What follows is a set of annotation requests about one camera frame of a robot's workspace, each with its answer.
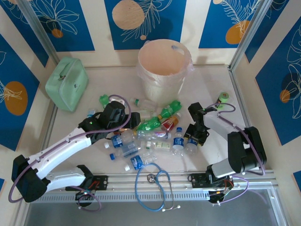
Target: blue stethoscope tubing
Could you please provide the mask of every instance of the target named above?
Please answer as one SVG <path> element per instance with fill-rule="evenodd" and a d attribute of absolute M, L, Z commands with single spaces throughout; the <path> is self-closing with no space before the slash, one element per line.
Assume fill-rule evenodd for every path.
<path fill-rule="evenodd" d="M 139 175 L 140 175 L 141 171 L 142 171 L 145 167 L 151 166 L 151 165 L 157 167 L 158 170 L 159 170 L 159 172 L 157 173 L 156 178 L 155 178 L 155 183 L 158 185 L 160 191 L 161 191 L 162 194 L 163 194 L 163 202 L 162 202 L 161 206 L 160 206 L 159 208 L 157 208 L 157 209 L 152 209 L 152 208 L 147 207 L 147 206 L 140 200 L 139 195 L 138 195 L 138 192 L 137 192 L 138 178 L 139 178 Z M 138 173 L 137 173 L 137 176 L 136 176 L 136 180 L 135 180 L 135 196 L 136 196 L 137 201 L 139 202 L 139 204 L 140 204 L 143 208 L 145 208 L 146 210 L 152 211 L 152 212 L 158 212 L 158 211 L 162 210 L 162 209 L 164 208 L 164 205 L 165 205 L 165 191 L 164 191 L 163 187 L 161 186 L 161 184 L 159 183 L 159 180 L 158 180 L 158 178 L 159 178 L 159 176 L 161 176 L 161 174 L 165 174 L 165 175 L 167 176 L 168 182 L 169 182 L 169 184 L 170 184 L 170 176 L 169 176 L 169 174 L 168 174 L 165 170 L 162 170 L 161 167 L 159 167 L 159 166 L 158 166 L 157 164 L 155 164 L 155 163 L 150 163 L 150 164 L 147 164 L 147 165 L 145 165 L 144 167 L 140 168 L 140 169 L 138 170 Z"/>

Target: stethoscope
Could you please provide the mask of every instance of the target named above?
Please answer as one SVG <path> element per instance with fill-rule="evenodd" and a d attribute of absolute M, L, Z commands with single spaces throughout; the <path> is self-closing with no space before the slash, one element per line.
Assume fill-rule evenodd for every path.
<path fill-rule="evenodd" d="M 142 169 L 144 169 L 145 167 L 150 166 L 150 165 L 153 165 L 153 166 L 157 167 L 158 170 L 159 170 L 159 172 L 158 172 L 156 175 L 154 175 L 154 174 L 152 174 L 152 173 L 149 174 L 149 175 L 147 175 L 147 180 L 148 180 L 148 182 L 150 182 L 150 183 L 152 183 L 152 184 L 156 183 L 156 184 L 158 185 L 158 187 L 159 187 L 160 192 L 162 193 L 162 196 L 163 196 L 163 202 L 162 202 L 161 206 L 160 206 L 159 208 L 157 208 L 157 209 L 151 209 L 151 208 L 147 207 L 147 206 L 140 200 L 139 195 L 138 195 L 138 192 L 137 192 L 137 185 L 138 185 L 138 178 L 139 178 L 139 175 L 140 175 Z M 165 174 L 165 175 L 167 176 L 168 183 L 169 183 L 169 187 L 170 187 L 170 192 L 171 192 L 171 197 L 172 197 L 173 205 L 172 205 L 171 208 L 168 208 L 168 209 L 164 208 L 164 207 L 166 207 L 166 199 L 165 199 L 165 196 L 166 196 L 166 195 L 165 195 L 165 191 L 164 191 L 163 187 L 161 186 L 161 184 L 159 183 L 159 180 L 158 180 L 158 178 L 159 178 L 159 176 L 161 176 L 161 174 Z M 174 194 L 173 194 L 173 190 L 172 190 L 172 187 L 171 187 L 171 181 L 170 181 L 170 176 L 169 176 L 169 174 L 168 174 L 165 170 L 162 170 L 162 169 L 161 169 L 157 164 L 155 164 L 155 163 L 150 163 L 150 164 L 148 164 L 148 165 L 145 165 L 143 168 L 140 168 L 140 169 L 139 169 L 139 171 L 138 171 L 138 173 L 137 173 L 137 176 L 136 176 L 136 180 L 135 180 L 135 195 L 136 195 L 136 199 L 137 199 L 137 201 L 139 202 L 139 204 L 142 205 L 146 210 L 149 210 L 149 211 L 157 212 L 157 211 L 162 210 L 162 212 L 164 212 L 164 211 L 166 211 L 166 210 L 175 210 L 175 209 L 179 209 L 179 208 L 181 207 L 180 205 L 177 205 L 176 207 L 174 206 Z"/>

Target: white table surface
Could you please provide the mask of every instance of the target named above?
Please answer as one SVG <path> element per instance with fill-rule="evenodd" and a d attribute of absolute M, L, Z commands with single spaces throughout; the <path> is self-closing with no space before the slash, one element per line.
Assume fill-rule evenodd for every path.
<path fill-rule="evenodd" d="M 144 98 L 141 80 L 136 76 L 135 67 L 112 67 L 87 69 L 89 84 L 84 92 L 77 110 L 73 113 L 62 110 L 57 111 L 49 145 L 54 144 L 73 131 L 87 116 L 89 108 L 103 111 L 99 103 L 99 96 L 103 94 L 118 94 L 130 100 L 131 97 Z M 221 92 L 230 96 L 229 103 L 237 110 L 225 116 L 239 125 L 244 125 L 243 117 L 238 106 L 237 98 L 225 66 L 196 67 L 194 73 L 189 75 L 179 94 L 182 109 L 179 111 L 182 118 L 178 126 L 186 131 L 190 123 L 194 123 L 189 112 L 190 104 L 200 102 L 203 107 L 215 103 Z M 216 132 L 209 130 L 210 136 L 202 147 L 198 147 L 198 154 L 194 156 L 173 156 L 167 153 L 156 152 L 156 163 L 168 172 L 203 171 L 209 164 L 227 158 L 227 142 Z M 86 165 L 93 173 L 125 173 L 124 166 L 129 158 L 112 162 L 110 152 L 104 148 L 102 139 L 92 146 L 82 150 L 61 163 L 54 171 L 67 170 L 79 164 Z"/>

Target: plastic bucket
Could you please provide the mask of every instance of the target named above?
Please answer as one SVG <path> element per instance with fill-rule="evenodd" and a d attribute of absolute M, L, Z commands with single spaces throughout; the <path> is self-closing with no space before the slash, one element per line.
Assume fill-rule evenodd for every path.
<path fill-rule="evenodd" d="M 139 51 L 137 74 L 143 80 L 146 97 L 159 106 L 178 98 L 184 79 L 191 71 L 190 52 L 177 41 L 150 41 Z"/>

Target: green plastic bottle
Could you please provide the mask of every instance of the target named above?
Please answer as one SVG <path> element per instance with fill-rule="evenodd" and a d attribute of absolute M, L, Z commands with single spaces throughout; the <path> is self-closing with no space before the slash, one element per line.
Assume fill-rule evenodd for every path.
<path fill-rule="evenodd" d="M 152 119 L 145 121 L 138 126 L 138 130 L 153 130 L 161 126 L 161 122 L 158 117 L 153 117 Z"/>
<path fill-rule="evenodd" d="M 99 102 L 102 104 L 103 108 L 105 108 L 108 103 L 109 103 L 109 96 L 108 95 L 103 95 L 99 97 Z"/>
<path fill-rule="evenodd" d="M 174 100 L 170 105 L 167 105 L 165 108 L 162 109 L 161 114 L 158 115 L 159 120 L 163 118 L 169 118 L 174 113 L 179 111 L 182 108 L 181 102 Z"/>

